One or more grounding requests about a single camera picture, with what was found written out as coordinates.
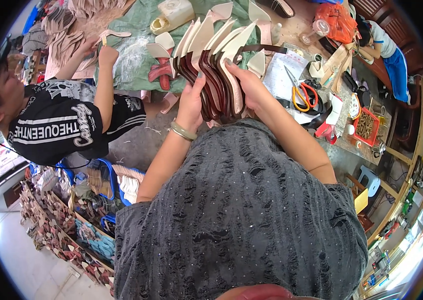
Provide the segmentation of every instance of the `orange plastic bag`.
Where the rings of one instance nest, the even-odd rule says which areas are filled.
[[[357,21],[350,12],[340,4],[322,3],[315,12],[315,20],[323,19],[330,26],[327,37],[337,42],[350,44],[355,37]]]

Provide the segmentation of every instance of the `sleeping person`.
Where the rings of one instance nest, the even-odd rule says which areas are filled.
[[[393,88],[393,96],[410,105],[407,60],[403,52],[376,22],[357,20],[357,27],[362,37],[359,40],[360,56],[369,64],[382,57]]]

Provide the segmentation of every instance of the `blue pants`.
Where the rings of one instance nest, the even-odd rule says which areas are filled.
[[[403,52],[396,47],[395,53],[388,58],[383,58],[388,76],[393,88],[393,96],[403,102],[408,102],[408,71],[407,61]]]

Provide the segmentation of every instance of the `red plastic basket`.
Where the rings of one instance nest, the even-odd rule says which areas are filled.
[[[370,137],[368,139],[364,139],[363,137],[357,135],[357,133],[353,133],[353,137],[357,140],[360,140],[367,144],[370,147],[373,147],[375,145],[375,139],[377,138],[378,134],[378,127],[380,126],[380,120],[375,117],[374,114],[372,114],[368,109],[365,107],[362,107],[362,112],[360,114],[360,117],[357,117],[355,121],[353,122],[353,126],[357,128],[357,125],[359,123],[360,118],[363,116],[363,114],[369,114],[373,118],[373,127],[371,129]]]

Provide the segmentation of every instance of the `hand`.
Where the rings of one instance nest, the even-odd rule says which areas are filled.
[[[230,59],[225,60],[225,66],[232,75],[240,80],[241,88],[245,94],[244,101],[249,109],[256,111],[262,108],[267,101],[274,100],[260,78],[251,71],[240,69]]]
[[[198,127],[203,123],[200,92],[205,86],[205,82],[205,75],[200,72],[193,86],[190,82],[186,83],[180,97],[176,123],[193,134],[197,132]]]
[[[95,45],[98,39],[98,37],[85,39],[85,41],[80,45],[80,47],[76,49],[75,53],[81,55],[82,57],[86,57],[92,52],[95,52],[98,48],[98,45]]]
[[[101,47],[100,54],[98,55],[98,66],[102,67],[113,67],[117,58],[119,57],[119,52],[109,46]]]

